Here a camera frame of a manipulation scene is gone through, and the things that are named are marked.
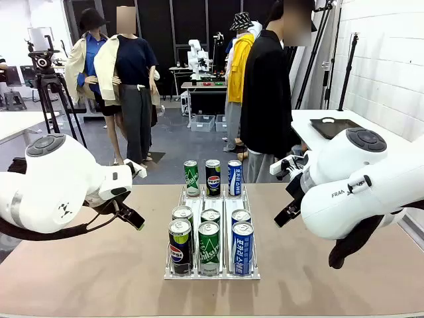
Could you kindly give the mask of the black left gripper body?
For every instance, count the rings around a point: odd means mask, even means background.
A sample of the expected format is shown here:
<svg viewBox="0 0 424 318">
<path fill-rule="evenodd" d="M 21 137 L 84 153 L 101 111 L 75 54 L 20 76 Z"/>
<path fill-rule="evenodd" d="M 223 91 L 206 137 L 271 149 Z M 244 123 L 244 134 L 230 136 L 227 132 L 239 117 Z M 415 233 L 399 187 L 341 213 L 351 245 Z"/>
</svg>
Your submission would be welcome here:
<svg viewBox="0 0 424 318">
<path fill-rule="evenodd" d="M 127 213 L 130 207 L 124 203 L 129 193 L 122 193 L 111 199 L 101 199 L 99 196 L 87 196 L 84 200 L 86 207 L 92 208 L 100 215 L 115 215 L 117 213 Z"/>
</svg>

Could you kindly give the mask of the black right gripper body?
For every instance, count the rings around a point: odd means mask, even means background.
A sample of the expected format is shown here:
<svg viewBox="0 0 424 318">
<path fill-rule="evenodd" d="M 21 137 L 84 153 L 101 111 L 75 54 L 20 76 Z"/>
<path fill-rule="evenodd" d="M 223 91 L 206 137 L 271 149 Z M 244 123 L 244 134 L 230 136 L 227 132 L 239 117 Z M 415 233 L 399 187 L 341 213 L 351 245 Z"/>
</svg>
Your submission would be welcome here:
<svg viewBox="0 0 424 318">
<path fill-rule="evenodd" d="M 305 193 L 310 188 L 309 171 L 300 172 L 294 176 L 286 187 L 286 191 L 292 196 L 293 200 L 289 207 L 300 207 Z"/>
</svg>

